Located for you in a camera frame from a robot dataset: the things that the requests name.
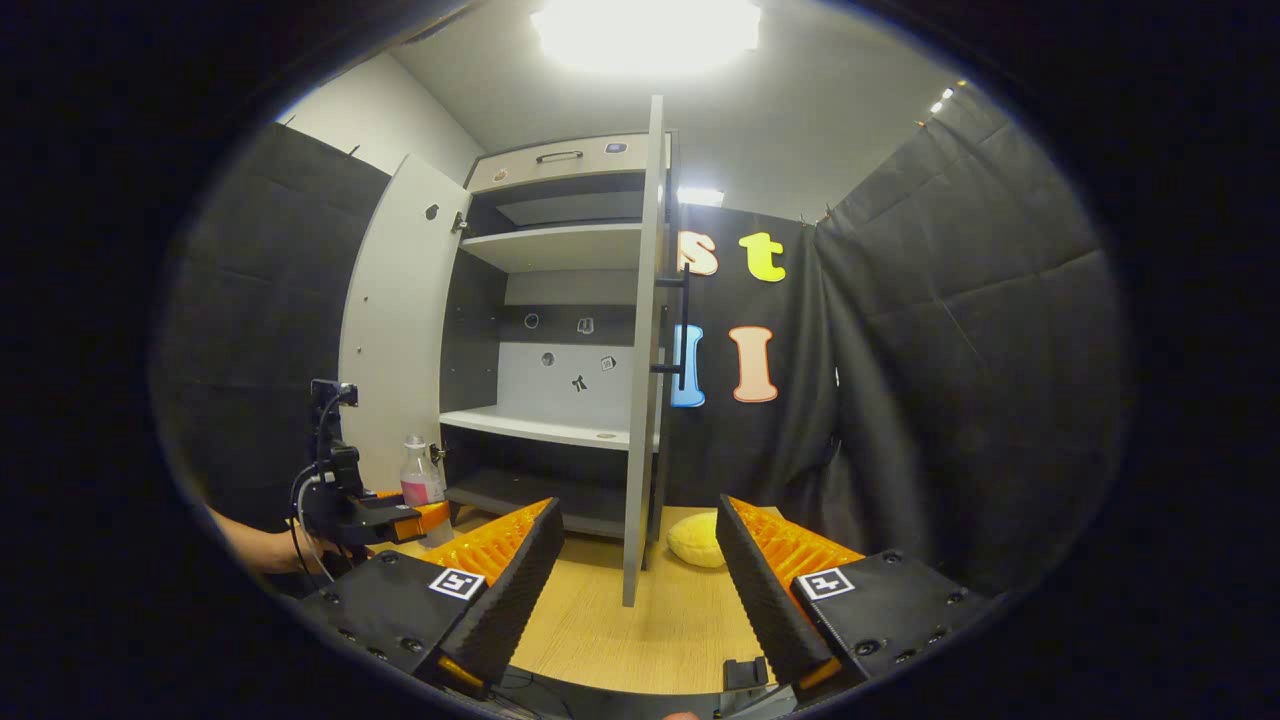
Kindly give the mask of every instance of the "ceiling light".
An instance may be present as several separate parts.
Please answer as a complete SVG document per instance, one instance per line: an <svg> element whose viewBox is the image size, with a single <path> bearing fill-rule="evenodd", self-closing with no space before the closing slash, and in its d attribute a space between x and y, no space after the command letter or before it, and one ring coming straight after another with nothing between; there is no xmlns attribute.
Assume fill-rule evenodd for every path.
<svg viewBox="0 0 1280 720"><path fill-rule="evenodd" d="M676 197L681 202L687 202L690 205L710 205L712 208L719 208L721 202L724 201L724 193L718 190L708 190L705 187L682 187L676 191Z"/></svg>
<svg viewBox="0 0 1280 720"><path fill-rule="evenodd" d="M759 44L746 0L552 0L530 19L543 53L598 73L673 74L721 65Z"/></svg>

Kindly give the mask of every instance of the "dark shelf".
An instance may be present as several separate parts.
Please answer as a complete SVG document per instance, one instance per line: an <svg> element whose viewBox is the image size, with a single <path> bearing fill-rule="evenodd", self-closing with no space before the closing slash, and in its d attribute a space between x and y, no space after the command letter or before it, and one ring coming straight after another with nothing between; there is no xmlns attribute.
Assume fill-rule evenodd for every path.
<svg viewBox="0 0 1280 720"><path fill-rule="evenodd" d="M504 515L545 497L561 498L564 529L622 537L626 496L620 487L594 487L525 470L479 465L461 477L449 477L445 497L451 502L472 505Z"/></svg>

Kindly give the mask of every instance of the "wooden tabletop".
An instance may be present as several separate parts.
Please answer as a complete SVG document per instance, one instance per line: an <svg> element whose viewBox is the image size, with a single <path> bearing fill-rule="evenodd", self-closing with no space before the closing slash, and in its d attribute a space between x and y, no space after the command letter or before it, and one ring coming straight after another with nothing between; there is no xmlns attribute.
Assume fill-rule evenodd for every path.
<svg viewBox="0 0 1280 720"><path fill-rule="evenodd" d="M666 507L660 538L649 548L635 607L622 607L622 543L566 533L511 664L550 678L635 693L692 694L724 688L724 661L763 655L724 566L680 560L667 530L710 507ZM463 507L456 529L494 516ZM419 543L394 547L421 555Z"/></svg>

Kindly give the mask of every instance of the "drawer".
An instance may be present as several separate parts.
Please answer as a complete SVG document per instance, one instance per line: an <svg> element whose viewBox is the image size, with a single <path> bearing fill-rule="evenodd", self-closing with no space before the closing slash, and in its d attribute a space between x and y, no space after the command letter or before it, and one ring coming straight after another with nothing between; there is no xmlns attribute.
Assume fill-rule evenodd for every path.
<svg viewBox="0 0 1280 720"><path fill-rule="evenodd" d="M671 168L671 133L667 138L667 168ZM466 188L472 193L517 187L549 179L591 178L618 173L644 173L649 150L648 133L605 135L561 140L520 147L476 159ZM585 191L590 192L590 181Z"/></svg>

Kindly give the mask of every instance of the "black door handle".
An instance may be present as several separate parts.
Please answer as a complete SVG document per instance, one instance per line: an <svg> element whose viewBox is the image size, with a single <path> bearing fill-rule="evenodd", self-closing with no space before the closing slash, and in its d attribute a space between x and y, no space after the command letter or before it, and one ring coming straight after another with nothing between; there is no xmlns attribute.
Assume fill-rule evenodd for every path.
<svg viewBox="0 0 1280 720"><path fill-rule="evenodd" d="M582 156L582 151L581 150L561 150L559 152L548 152L547 155L539 155L538 158L534 158L534 161L535 163L543 163L548 158L554 158L557 155L572 155L575 159L577 159L577 158Z"/></svg>
<svg viewBox="0 0 1280 720"><path fill-rule="evenodd" d="M657 277L654 278L654 286L657 287L678 287L680 288L680 363L677 364L659 364L654 363L649 365L650 373L667 373L667 374L680 374L680 389L685 389L685 365L689 359L685 352L689 350L689 268L685 268L678 275L673 278Z"/></svg>

